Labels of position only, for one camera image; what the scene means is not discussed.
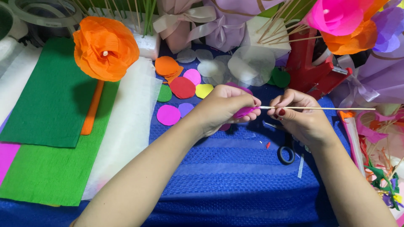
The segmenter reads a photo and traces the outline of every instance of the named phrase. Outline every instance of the pink paper flower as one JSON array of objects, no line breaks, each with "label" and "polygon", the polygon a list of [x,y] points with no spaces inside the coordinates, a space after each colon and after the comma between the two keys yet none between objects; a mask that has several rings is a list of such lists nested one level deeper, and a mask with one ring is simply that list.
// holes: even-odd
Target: pink paper flower
[{"label": "pink paper flower", "polygon": [[374,0],[317,0],[300,22],[334,36],[349,35]]}]

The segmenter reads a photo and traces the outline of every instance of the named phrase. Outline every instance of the yellow paper circle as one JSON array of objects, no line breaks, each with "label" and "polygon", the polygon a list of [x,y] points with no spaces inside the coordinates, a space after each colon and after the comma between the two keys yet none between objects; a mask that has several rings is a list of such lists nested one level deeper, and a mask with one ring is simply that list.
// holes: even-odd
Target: yellow paper circle
[{"label": "yellow paper circle", "polygon": [[213,90],[211,84],[198,84],[196,85],[195,94],[197,97],[204,99]]}]

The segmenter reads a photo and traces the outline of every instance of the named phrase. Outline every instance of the red tape dispenser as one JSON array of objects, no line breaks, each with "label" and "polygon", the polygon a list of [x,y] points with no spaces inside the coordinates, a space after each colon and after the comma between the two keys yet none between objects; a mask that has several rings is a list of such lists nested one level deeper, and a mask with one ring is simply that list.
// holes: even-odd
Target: red tape dispenser
[{"label": "red tape dispenser", "polygon": [[[311,38],[316,34],[317,29],[310,28],[291,34],[289,40]],[[307,93],[319,100],[350,76],[352,69],[335,66],[334,55],[327,48],[324,54],[313,62],[315,43],[316,39],[291,42],[292,50],[285,71],[290,74],[289,88]]]}]

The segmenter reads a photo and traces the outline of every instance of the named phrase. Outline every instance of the red paper circle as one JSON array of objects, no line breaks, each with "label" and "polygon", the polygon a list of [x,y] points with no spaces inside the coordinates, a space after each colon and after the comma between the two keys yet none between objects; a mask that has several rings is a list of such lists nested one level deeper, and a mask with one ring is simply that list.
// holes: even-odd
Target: red paper circle
[{"label": "red paper circle", "polygon": [[177,77],[170,84],[171,91],[179,99],[187,99],[194,96],[196,87],[192,81],[185,77]]}]

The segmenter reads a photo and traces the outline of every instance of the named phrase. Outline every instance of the wrapped gift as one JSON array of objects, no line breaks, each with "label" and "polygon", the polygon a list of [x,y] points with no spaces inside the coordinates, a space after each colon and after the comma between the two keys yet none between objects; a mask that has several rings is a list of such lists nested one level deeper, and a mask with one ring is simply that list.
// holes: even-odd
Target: wrapped gift
[{"label": "wrapped gift", "polygon": [[245,22],[283,1],[203,0],[205,6],[215,7],[217,17],[208,23],[211,32],[206,35],[206,44],[223,52],[240,46]]},{"label": "wrapped gift", "polygon": [[173,54],[183,49],[191,48],[191,40],[200,38],[196,36],[189,38],[195,22],[207,23],[216,19],[215,9],[211,6],[192,8],[191,5],[200,0],[158,0],[157,9],[160,18],[154,21],[154,29],[160,33]]},{"label": "wrapped gift", "polygon": [[[354,70],[352,77],[333,90],[334,105],[368,107],[376,103],[404,103],[404,35],[399,35],[398,39],[398,49],[389,53],[373,51],[366,63]],[[340,65],[351,61],[341,58],[338,59]]]}]

